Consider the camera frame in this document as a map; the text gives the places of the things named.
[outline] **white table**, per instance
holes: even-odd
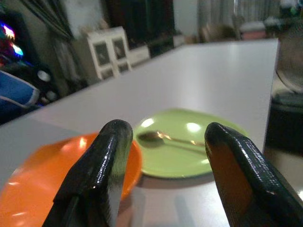
[[[277,40],[184,46],[0,127],[0,183],[38,146],[98,131],[115,118],[135,126],[181,107],[243,127],[262,150]],[[132,194],[132,226],[228,225],[212,175],[143,177]]]

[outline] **cabinet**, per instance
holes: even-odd
[[[151,56],[147,46],[138,47],[129,52],[129,62],[133,68],[143,64],[150,58]]]
[[[73,46],[87,73],[87,81],[118,77],[131,69],[128,43],[122,27],[89,33]]]

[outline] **orange plate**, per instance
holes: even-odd
[[[71,166],[91,145],[96,133],[45,145],[17,168],[0,197],[0,226],[40,227],[53,205],[53,198]],[[138,182],[142,155],[133,141],[121,199]]]

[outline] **blue cloth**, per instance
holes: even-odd
[[[13,114],[34,105],[39,90],[9,73],[0,71],[0,116]]]

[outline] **metal spoon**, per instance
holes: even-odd
[[[181,139],[176,139],[172,138],[169,135],[161,132],[161,131],[146,131],[143,133],[140,133],[137,135],[137,138],[140,140],[140,144],[145,146],[145,147],[157,147],[162,144],[164,144],[163,140],[171,140],[171,141],[176,141],[180,143],[186,143],[186,144],[191,144],[191,145],[196,145],[200,147],[205,147],[204,143],[197,142],[194,140],[181,140]]]

